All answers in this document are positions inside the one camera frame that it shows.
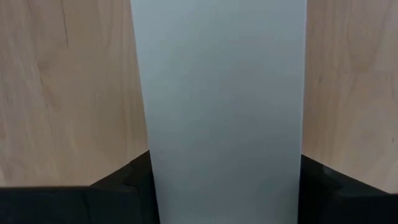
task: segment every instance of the white panel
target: white panel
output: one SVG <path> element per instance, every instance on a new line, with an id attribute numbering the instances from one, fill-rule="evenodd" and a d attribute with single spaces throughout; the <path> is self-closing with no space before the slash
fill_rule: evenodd
<path id="1" fill-rule="evenodd" d="M 132 0 L 162 224 L 296 223 L 305 0 Z"/>

